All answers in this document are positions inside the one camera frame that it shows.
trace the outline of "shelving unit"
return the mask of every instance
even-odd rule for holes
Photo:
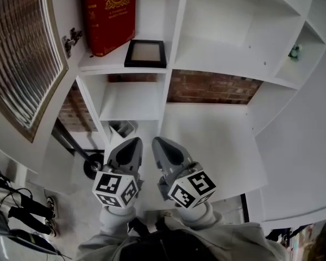
[[[136,39],[163,40],[167,68],[125,68],[129,43],[98,58],[86,51],[78,84],[104,139],[105,159],[125,139],[111,120],[137,125],[143,140],[139,173],[147,182],[144,210],[172,208],[160,199],[151,142],[162,135],[185,146],[219,186],[218,201],[267,184],[255,140],[294,98],[326,48],[326,0],[137,0]],[[288,54],[303,45],[301,59]],[[173,69],[263,80],[249,105],[169,104]],[[157,82],[109,83],[108,74],[156,73]]]

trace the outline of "person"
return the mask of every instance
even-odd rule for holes
[[[258,223],[225,225],[208,202],[178,211],[182,223],[163,217],[149,233],[134,207],[104,207],[100,233],[79,245],[76,260],[288,260],[285,248],[267,240]]]
[[[34,201],[31,193],[28,197],[20,192],[22,189],[14,189],[9,186],[8,181],[0,173],[0,214],[3,214],[6,220],[3,223],[7,224],[9,218],[16,218],[39,233],[57,237],[58,228],[55,218],[58,212],[55,199],[53,197],[46,198],[46,207]],[[33,217],[32,214],[45,218],[45,223]]]

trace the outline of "small white box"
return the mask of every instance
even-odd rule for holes
[[[176,179],[168,196],[186,209],[192,209],[207,201],[216,190],[215,184],[199,170],[188,176]]]
[[[104,206],[128,208],[139,191],[134,176],[97,172],[92,191]]]

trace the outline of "white cabinet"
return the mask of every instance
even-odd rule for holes
[[[56,42],[69,36],[71,28],[83,28],[81,4],[53,0]],[[54,121],[76,78],[104,142],[105,161],[120,142],[109,121],[137,124],[135,136],[144,143],[139,171],[146,180],[143,209],[170,207],[157,199],[160,173],[151,142],[159,134],[181,143],[210,171],[220,187],[212,201],[242,193],[252,198],[248,204],[254,220],[281,220],[305,212],[311,219],[310,211],[326,206],[326,0],[137,0],[135,38],[163,40],[166,69],[125,68],[129,43],[104,57],[92,57],[83,37],[72,48],[68,72],[34,142],[25,140],[0,115],[0,149],[39,172]],[[303,46],[297,62],[287,56],[294,44]],[[249,105],[166,107],[173,69],[225,73],[264,83]],[[156,82],[108,81],[110,74],[132,73],[155,73]],[[50,173],[57,176],[58,169]],[[281,190],[286,178],[289,186]],[[323,189],[311,186],[314,180]],[[307,194],[319,205],[304,201]],[[294,209],[300,200],[302,206]]]

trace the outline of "shoe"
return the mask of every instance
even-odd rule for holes
[[[51,229],[50,236],[56,238],[59,236],[58,230],[57,230],[57,224],[55,223],[54,219],[48,220],[45,219],[45,225]]]
[[[54,197],[48,196],[47,197],[47,207],[52,210],[53,212],[53,219],[59,218],[58,208],[57,208],[57,201]]]

